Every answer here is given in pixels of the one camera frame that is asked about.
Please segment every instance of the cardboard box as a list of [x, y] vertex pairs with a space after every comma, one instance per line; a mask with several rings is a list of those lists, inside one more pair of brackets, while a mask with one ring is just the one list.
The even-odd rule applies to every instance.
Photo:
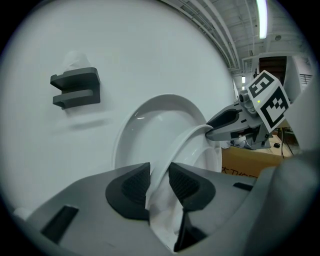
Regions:
[[[269, 142], [271, 148], [267, 149], [250, 150], [234, 146], [222, 149], [222, 172], [257, 178], [263, 169], [278, 166], [284, 159], [281, 148], [275, 148], [274, 143], [281, 143], [281, 140], [274, 135]], [[283, 145], [283, 155], [287, 158], [291, 153], [285, 146]]]

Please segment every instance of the ceiling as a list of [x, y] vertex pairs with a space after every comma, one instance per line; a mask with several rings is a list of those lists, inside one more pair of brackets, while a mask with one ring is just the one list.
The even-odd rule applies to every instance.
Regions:
[[219, 50], [233, 76], [251, 74], [259, 58], [308, 56], [303, 34], [275, 0], [267, 1], [268, 29], [259, 38], [256, 0], [160, 0], [193, 21]]

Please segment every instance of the ceiling light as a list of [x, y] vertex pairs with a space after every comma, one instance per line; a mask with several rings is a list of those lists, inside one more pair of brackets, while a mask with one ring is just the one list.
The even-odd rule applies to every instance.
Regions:
[[268, 27], [268, 13], [267, 13], [267, 3], [266, 0], [256, 0], [259, 12], [259, 25], [260, 33], [259, 37], [264, 39], [267, 37], [267, 27]]

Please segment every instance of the fluorescent light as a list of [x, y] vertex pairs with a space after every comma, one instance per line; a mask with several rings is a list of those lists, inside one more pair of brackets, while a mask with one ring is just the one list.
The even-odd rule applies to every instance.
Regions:
[[256, 0], [259, 12], [259, 25], [260, 33], [259, 37], [264, 39], [267, 37], [267, 27], [268, 27], [268, 13], [267, 13], [267, 2], [266, 0]]

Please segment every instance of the cable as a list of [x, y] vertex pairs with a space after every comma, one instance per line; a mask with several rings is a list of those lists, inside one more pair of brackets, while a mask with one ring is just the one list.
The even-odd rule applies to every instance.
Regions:
[[281, 156], [283, 159], [285, 159], [283, 149], [284, 149], [284, 129], [281, 128]]
[[288, 146], [288, 148], [289, 148], [289, 150], [290, 150], [291, 154], [294, 156], [295, 154], [292, 152], [292, 150], [291, 150], [291, 148], [290, 148], [290, 146], [289, 146], [289, 143], [287, 142], [287, 138], [286, 138], [285, 133], [283, 133], [283, 138], [284, 138], [284, 141], [285, 141], [286, 145]]

